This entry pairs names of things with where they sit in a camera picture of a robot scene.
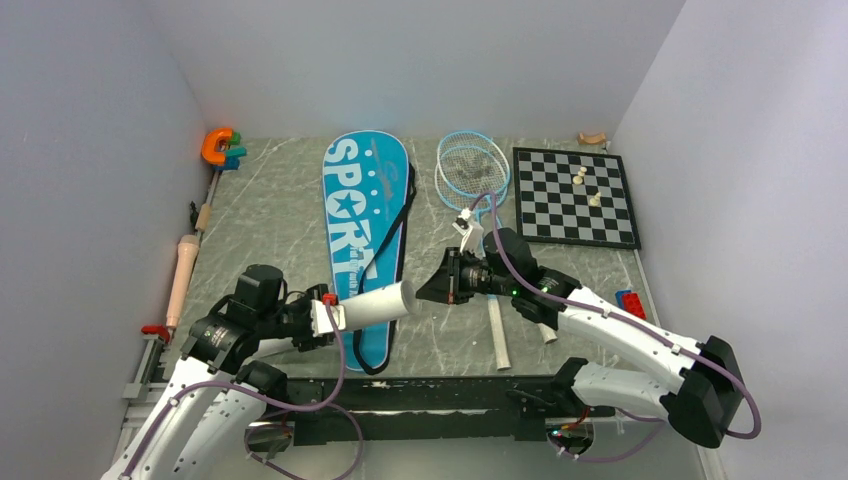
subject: cable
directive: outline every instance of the cable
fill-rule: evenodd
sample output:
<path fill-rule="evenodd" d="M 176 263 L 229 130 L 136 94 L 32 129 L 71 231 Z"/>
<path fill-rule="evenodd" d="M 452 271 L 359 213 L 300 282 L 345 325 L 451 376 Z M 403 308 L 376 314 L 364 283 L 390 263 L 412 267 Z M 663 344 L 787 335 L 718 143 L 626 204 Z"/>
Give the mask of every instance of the cable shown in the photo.
<path fill-rule="evenodd" d="M 620 454 L 614 455 L 612 457 L 584 458 L 584 457 L 581 457 L 579 454 L 575 455 L 575 454 L 569 452 L 568 450 L 565 449 L 565 447 L 563 447 L 561 445 L 558 446 L 551 439 L 550 436 L 547 436 L 547 437 L 548 437 L 548 443 L 552 447 L 554 447 L 554 450 L 557 451 L 557 455 L 565 454 L 569 458 L 573 459 L 574 461 L 583 462 L 583 463 L 613 463 L 613 462 L 618 462 L 620 460 L 624 460 L 627 457 L 633 456 L 636 453 L 638 453 L 639 450 L 642 450 L 643 448 L 645 448 L 645 446 L 647 446 L 649 443 L 651 443 L 651 440 L 653 440 L 660 433 L 660 430 L 662 430 L 664 426 L 665 426 L 665 423 L 661 423 L 661 424 L 657 425 L 657 427 L 654 428 L 651 431 L 651 433 L 646 435 L 645 438 L 643 438 L 642 441 L 637 443 L 633 448 L 631 448 L 630 450 L 628 450 L 624 453 L 620 453 Z"/>
<path fill-rule="evenodd" d="M 566 423 L 565 425 L 563 425 L 560 428 L 563 429 L 563 430 L 571 430 L 572 428 L 577 428 L 581 423 L 583 423 L 584 420 L 586 420 L 586 417 L 588 417 L 588 416 L 589 416 L 589 407 L 584 407 L 583 413 L 580 414 L 580 418 L 578 418 L 576 422 Z"/>
<path fill-rule="evenodd" d="M 616 410 L 621 412 L 621 414 L 624 415 L 625 417 L 632 418 L 633 420 L 636 420 L 637 422 L 650 422 L 650 423 L 661 422 L 661 423 L 665 423 L 665 420 L 663 420 L 662 418 L 640 417 L 639 415 L 633 415 L 632 413 L 628 412 L 627 410 L 624 410 L 624 409 L 621 409 L 621 408 L 616 408 Z"/>
<path fill-rule="evenodd" d="M 577 452 L 577 453 L 575 453 L 575 454 L 574 454 L 575 456 L 576 456 L 576 455 L 583 455 L 584 453 L 586 453 L 586 450 L 589 450 L 589 448 L 591 448 L 591 447 L 592 447 L 592 443 L 594 443 L 594 440 L 593 440 L 593 438 L 594 438 L 594 431 L 590 432 L 588 428 L 586 429 L 586 435 L 587 435 L 587 436 L 585 436 L 585 437 L 576 437 L 576 436 L 574 436 L 574 435 L 571 435 L 571 434 L 570 434 L 571 432 L 564 432 L 564 433 L 565 433 L 565 435 L 564 435 L 563 437 L 567 437 L 567 438 L 568 438 L 569 440 L 571 440 L 571 441 L 575 441 L 575 440 L 583 440 L 583 441 L 585 442 L 585 444 L 584 444 L 584 445 L 582 445 L 582 447 L 583 447 L 583 448 L 581 448 L 579 452 Z M 568 452 L 568 453 L 571 453 L 571 450 L 569 450 L 569 448 L 571 448 L 573 445 L 565 446 L 562 442 L 560 442 L 560 441 L 557 439 L 558 437 L 557 437 L 556 435 L 554 435 L 554 433 L 553 433 L 553 432 L 549 433 L 549 434 L 547 435 L 547 437 L 548 437 L 548 441 L 549 441 L 550 443 L 553 443 L 553 444 L 554 444 L 554 445 L 556 445 L 557 447 L 562 448 L 564 451 L 566 451 L 566 452 Z"/>
<path fill-rule="evenodd" d="M 491 191 L 486 192 L 486 193 L 478 196 L 474 200 L 474 202 L 471 204 L 470 209 L 474 210 L 474 207 L 477 206 L 477 203 L 479 203 L 480 200 L 483 199 L 486 196 L 489 196 L 489 204 L 491 205 L 492 217 L 497 217 L 497 215 L 498 215 L 498 206 L 497 206 L 497 202 L 496 202 L 497 196 L 495 195 L 494 192 L 491 192 Z M 601 313 L 601 314 L 604 313 L 603 309 L 598 308 L 594 305 L 588 305 L 588 304 L 585 304 L 585 303 L 582 303 L 582 302 L 575 302 L 573 300 L 568 300 L 566 298 L 558 297 L 556 295 L 551 295 L 549 293 L 543 292 L 543 291 L 539 290 L 538 288 L 534 287 L 532 284 L 530 284 L 530 282 L 525 280 L 524 277 L 519 275 L 518 271 L 516 271 L 515 267 L 512 265 L 512 263 L 510 263 L 509 258 L 506 255 L 506 252 L 504 252 L 503 244 L 501 243 L 501 237 L 500 237 L 500 234 L 498 233 L 497 226 L 495 226 L 495 228 L 492 229 L 492 233 L 494 234 L 493 237 L 495 239 L 495 244 L 498 247 L 498 253 L 501 257 L 501 260 L 503 261 L 507 270 L 509 270 L 509 273 L 511 273 L 512 276 L 515 278 L 515 280 L 518 281 L 518 283 L 520 283 L 524 288 L 528 289 L 533 294 L 538 295 L 542 298 L 547 298 L 548 300 L 553 300 L 555 302 L 559 302 L 559 303 L 562 303 L 562 304 L 565 304 L 565 305 L 570 305 L 572 307 L 582 308 L 584 310 L 589 310 L 589 311 L 596 312 L 596 313 Z M 666 339 L 662 335 L 660 335 L 657 332 L 646 327 L 645 325 L 642 324 L 642 322 L 637 322 L 636 320 L 627 318 L 626 316 L 620 315 L 616 312 L 610 312 L 609 316 L 612 317 L 612 318 L 615 318 L 616 320 L 620 320 L 620 321 L 630 325 L 631 327 L 636 328 L 637 330 L 641 331 L 645 335 L 648 335 L 649 337 L 653 338 L 654 340 L 660 342 L 665 347 L 671 348 L 671 347 L 674 346 L 674 342 Z M 728 372 L 724 367 L 722 367 L 721 365 L 718 365 L 717 363 L 713 362 L 712 360 L 710 360 L 708 358 L 704 358 L 701 355 L 698 355 L 697 353 L 692 352 L 692 351 L 685 349 L 685 348 L 681 348 L 680 353 L 691 358 L 692 360 L 695 360 L 696 362 L 700 362 L 701 364 L 703 364 L 703 365 L 707 366 L 708 368 L 711 368 L 711 369 L 715 370 L 716 372 L 718 372 L 719 374 L 721 374 L 721 376 L 723 376 L 728 381 L 730 381 L 731 384 L 733 384 L 734 388 L 736 388 L 740 393 L 742 393 L 742 396 L 745 397 L 745 401 L 748 402 L 748 406 L 751 409 L 751 415 L 754 417 L 754 425 L 751 428 L 751 431 L 750 432 L 735 432 L 735 431 L 732 431 L 732 430 L 728 430 L 727 433 L 726 433 L 727 436 L 735 437 L 735 438 L 741 438 L 741 439 L 745 439 L 745 440 L 750 440 L 752 438 L 756 438 L 760 434 L 760 432 L 762 431 L 762 418 L 760 417 L 760 409 L 759 409 L 759 407 L 757 407 L 757 403 L 754 401 L 754 397 L 751 395 L 751 392 L 748 391 L 748 388 L 745 387 L 745 384 L 742 383 L 741 380 L 736 378 L 736 375 L 733 375 L 732 373 Z"/>
<path fill-rule="evenodd" d="M 523 399 L 527 399 L 527 400 L 533 400 L 534 402 L 538 403 L 539 405 L 541 405 L 543 407 L 547 407 L 547 408 L 556 408 L 557 407 L 556 403 L 549 402 L 542 397 L 533 395 L 532 393 L 522 392 L 521 390 L 512 389 L 512 390 L 507 390 L 505 393 L 506 393 L 507 397 L 518 397 L 518 398 L 523 398 Z"/>
<path fill-rule="evenodd" d="M 341 359 L 339 362 L 339 379 L 336 381 L 336 386 L 333 388 L 333 391 L 330 392 L 330 395 L 327 396 L 321 402 L 310 404 L 310 405 L 293 405 L 290 403 L 281 402 L 279 400 L 275 400 L 271 397 L 266 397 L 265 395 L 254 392 L 253 390 L 242 387 L 241 385 L 236 385 L 234 383 L 229 382 L 219 382 L 219 381 L 208 381 L 208 382 L 200 382 L 195 383 L 193 385 L 189 385 L 186 388 L 177 392 L 173 397 L 171 397 L 171 402 L 165 404 L 162 410 L 159 411 L 159 414 L 156 415 L 156 418 L 153 419 L 153 422 L 150 424 L 150 428 L 147 429 L 147 432 L 144 433 L 144 436 L 138 443 L 138 448 L 136 448 L 135 452 L 130 457 L 127 462 L 127 466 L 124 471 L 121 473 L 124 476 L 129 477 L 138 463 L 141 461 L 142 455 L 147 450 L 147 447 L 150 445 L 150 442 L 153 440 L 153 436 L 156 434 L 156 431 L 165 421 L 165 418 L 168 416 L 168 412 L 174 407 L 173 404 L 179 405 L 180 399 L 189 393 L 197 390 L 199 388 L 223 388 L 229 390 L 235 390 L 237 392 L 241 392 L 245 395 L 253 397 L 257 400 L 262 400 L 263 402 L 273 405 L 277 408 L 283 410 L 290 410 L 293 412 L 315 412 L 321 410 L 322 408 L 329 405 L 339 394 L 339 391 L 342 389 L 342 383 L 344 383 L 344 374 L 345 374 L 345 352 L 344 352 L 344 343 L 342 342 L 342 332 L 339 330 L 339 326 L 336 324 L 336 319 L 333 316 L 333 310 L 330 308 L 330 305 L 325 304 L 325 308 L 327 309 L 327 315 L 330 319 L 330 325 L 333 327 L 333 335 L 336 338 L 336 343 L 339 345 L 339 353 L 341 355 Z"/>
<path fill-rule="evenodd" d="M 263 421 L 267 421 L 268 419 L 271 419 L 271 418 L 274 418 L 274 417 L 279 417 L 280 415 L 282 415 L 283 418 L 280 419 L 280 425 L 279 426 L 282 427 L 282 430 L 283 430 L 284 433 L 290 433 L 293 429 L 289 428 L 286 425 L 286 419 L 289 417 L 289 413 L 291 413 L 291 412 L 289 412 L 288 410 L 277 410 L 276 412 L 266 413 L 265 415 L 262 415 L 261 417 L 256 419 L 256 421 L 257 422 L 263 422 Z M 267 423 L 267 424 L 264 424 L 264 425 L 258 425 L 256 428 L 262 428 L 262 427 L 274 427 L 274 428 L 276 428 L 277 425 L 274 424 L 274 423 Z"/>
<path fill-rule="evenodd" d="M 331 404 L 329 404 L 329 405 L 327 405 L 327 406 L 328 406 L 328 407 L 330 407 L 330 408 L 334 408 L 334 409 L 336 409 L 336 410 L 338 410 L 338 411 L 342 412 L 342 413 L 344 414 L 344 416 L 346 416 L 346 417 L 347 417 L 347 419 L 348 419 L 348 420 L 350 420 L 350 423 L 352 423 L 352 424 L 353 424 L 353 428 L 354 428 L 354 429 L 356 429 L 356 436 L 357 436 L 357 437 L 359 437 L 359 440 L 358 440 L 358 442 L 357 442 L 357 448 L 356 448 L 356 457 L 353 459 L 353 463 L 352 463 L 352 464 L 350 465 L 350 467 L 348 467 L 348 469 L 347 469 L 347 470 L 345 470 L 345 471 L 344 471 L 341 475 L 339 475 L 338 477 L 335 477 L 335 478 L 333 479 L 333 480 L 342 480 L 343 478 L 347 478 L 347 476 L 348 476 L 348 475 L 350 475 L 351 473 L 353 473 L 353 471 L 356 469 L 356 467 L 357 467 L 357 466 L 359 466 L 359 462 L 361 462 L 361 461 L 362 461 L 362 452 L 363 452 L 363 450 L 365 449 L 365 437 L 362 435 L 362 427 L 360 427 L 360 426 L 359 426 L 359 423 L 357 423 L 356 419 L 353 417 L 353 415 L 351 415 L 351 413 L 350 413 L 350 412 L 348 412 L 348 411 L 347 411 L 347 410 L 345 410 L 344 408 L 342 408 L 342 407 L 340 407 L 340 406 L 336 405 L 335 403 L 331 403 Z M 293 474 L 293 473 L 291 473 L 291 472 L 289 472 L 289 471 L 287 471 L 287 470 L 283 469 L 282 467 L 280 467 L 280 466 L 279 466 L 279 465 L 277 465 L 276 463 L 272 463 L 272 462 L 269 462 L 269 461 L 265 460 L 265 459 L 264 459 L 264 458 L 262 458 L 260 455 L 258 455 L 256 452 L 254 452 L 254 451 L 252 451 L 252 450 L 250 449 L 250 437 L 251 437 L 251 436 L 252 436 L 252 435 L 253 435 L 253 434 L 254 434 L 254 433 L 255 433 L 255 432 L 256 432 L 259 428 L 261 428 L 261 426 L 251 428 L 251 429 L 247 432 L 247 434 L 245 434 L 245 436 L 244 436 L 244 450 L 247 452 L 247 454 L 248 454 L 251 458 L 253 458 L 254 460 L 256 460 L 257 462 L 260 462 L 260 463 L 264 464 L 266 467 L 268 467 L 268 468 L 270 468 L 270 469 L 272 469 L 272 470 L 276 471 L 277 473 L 280 473 L 280 474 L 282 474 L 282 475 L 285 475 L 285 476 L 287 476 L 287 477 L 289 477 L 289 478 L 291 478 L 291 479 L 293 479 L 293 480 L 306 480 L 306 479 L 304 479 L 303 477 L 298 477 L 297 475 L 295 475 L 295 474 Z"/>

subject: gray marble floor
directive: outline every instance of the gray marble floor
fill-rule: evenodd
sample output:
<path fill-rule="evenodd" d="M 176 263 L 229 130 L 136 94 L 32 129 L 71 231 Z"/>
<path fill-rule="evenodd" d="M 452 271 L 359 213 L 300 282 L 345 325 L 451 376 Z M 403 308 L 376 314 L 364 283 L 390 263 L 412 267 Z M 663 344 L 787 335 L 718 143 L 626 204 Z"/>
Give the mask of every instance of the gray marble floor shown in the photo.
<path fill-rule="evenodd" d="M 514 146 L 587 150 L 576 142 L 495 140 L 510 161 Z M 332 141 L 244 141 L 249 155 L 239 170 L 225 172 L 218 185 L 175 345 L 185 340 L 192 321 L 203 317 L 215 301 L 233 290 L 238 274 L 248 265 L 267 263 L 281 268 L 292 289 L 331 283 L 321 165 Z M 439 139 L 401 141 L 418 170 L 419 193 L 410 212 L 404 267 L 404 277 L 417 288 L 433 273 L 444 248 L 458 244 L 458 237 L 450 226 L 455 212 L 439 200 L 432 184 Z M 512 199 L 508 198 L 499 211 L 504 225 L 514 228 Z M 624 288 L 639 293 L 643 301 L 646 298 L 632 251 L 548 244 L 533 244 L 532 250 L 540 264 L 579 279 L 604 298 L 614 301 L 614 293 Z M 521 318 L 507 300 L 501 300 L 501 311 L 511 370 L 498 372 L 495 368 L 486 299 L 477 296 L 464 306 L 422 302 L 421 313 L 399 321 L 391 362 L 381 376 L 550 374 L 571 356 L 630 368 L 598 345 L 562 332 L 557 342 L 544 345 L 536 325 Z M 166 354 L 169 371 L 177 355 L 173 350 Z M 293 377 L 334 376 L 339 354 L 336 347 L 330 347 L 266 361 Z"/>

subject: black strap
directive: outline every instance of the black strap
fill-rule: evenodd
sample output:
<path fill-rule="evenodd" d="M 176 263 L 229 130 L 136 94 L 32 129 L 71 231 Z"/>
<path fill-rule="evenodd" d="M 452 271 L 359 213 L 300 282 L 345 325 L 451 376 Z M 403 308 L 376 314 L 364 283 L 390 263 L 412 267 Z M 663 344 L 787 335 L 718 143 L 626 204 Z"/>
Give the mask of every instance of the black strap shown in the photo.
<path fill-rule="evenodd" d="M 368 268 L 371 267 L 371 264 L 377 261 L 377 258 L 381 253 L 386 249 L 387 246 L 392 242 L 392 239 L 395 236 L 398 228 L 406 222 L 407 217 L 409 216 L 409 209 L 412 207 L 412 201 L 415 200 L 415 195 L 418 193 L 418 189 L 415 188 L 415 168 L 410 164 L 409 165 L 409 180 L 407 182 L 406 187 L 406 200 L 403 203 L 403 207 L 401 207 L 398 212 L 395 220 L 392 222 L 389 227 L 389 231 L 386 233 L 386 237 L 383 239 L 383 243 L 380 244 L 380 247 L 377 248 L 377 251 L 374 252 L 374 256 L 371 257 L 371 261 L 368 262 L 368 265 L 365 266 L 365 269 L 362 270 L 362 275 L 359 276 L 359 288 L 357 289 L 357 295 L 363 293 L 365 291 L 365 273 L 368 271 Z M 400 280 L 403 277 L 403 260 L 406 254 L 406 229 L 404 228 L 401 232 L 400 237 L 400 251 L 398 252 L 398 269 L 395 273 L 395 281 Z M 359 366 L 362 367 L 362 371 L 368 375 L 376 375 L 386 367 L 389 366 L 389 356 L 392 353 L 392 343 L 394 343 L 395 339 L 395 321 L 392 320 L 389 322 L 389 344 L 388 351 L 386 352 L 386 361 L 383 362 L 382 365 L 374 368 L 367 363 L 365 363 L 365 358 L 362 356 L 362 352 L 359 351 L 359 346 L 362 343 L 362 330 L 357 330 L 353 332 L 353 356 L 356 357 L 356 361 L 359 363 Z"/>

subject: chessboard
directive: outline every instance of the chessboard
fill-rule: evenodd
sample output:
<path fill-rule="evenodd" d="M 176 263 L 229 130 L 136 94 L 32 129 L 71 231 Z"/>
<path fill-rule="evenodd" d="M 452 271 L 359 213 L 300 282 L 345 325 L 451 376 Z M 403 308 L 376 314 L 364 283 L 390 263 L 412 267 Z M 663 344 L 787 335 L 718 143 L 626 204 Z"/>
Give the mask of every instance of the chessboard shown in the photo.
<path fill-rule="evenodd" d="M 513 148 L 518 233 L 527 241 L 639 249 L 624 164 L 616 155 Z M 573 178 L 585 167 L 582 184 Z M 600 193 L 600 204 L 591 206 Z"/>

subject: red block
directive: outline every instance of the red block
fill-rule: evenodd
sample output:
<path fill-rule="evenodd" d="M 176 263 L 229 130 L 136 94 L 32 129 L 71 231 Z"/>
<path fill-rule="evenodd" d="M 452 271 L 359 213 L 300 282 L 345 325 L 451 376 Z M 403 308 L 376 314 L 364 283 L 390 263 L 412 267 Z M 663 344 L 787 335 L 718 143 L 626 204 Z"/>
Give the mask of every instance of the red block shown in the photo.
<path fill-rule="evenodd" d="M 638 293 L 625 293 L 621 296 L 621 304 L 627 313 L 637 316 L 642 320 L 648 319 L 647 315 L 645 315 L 645 309 L 642 308 L 642 301 L 639 300 Z"/>

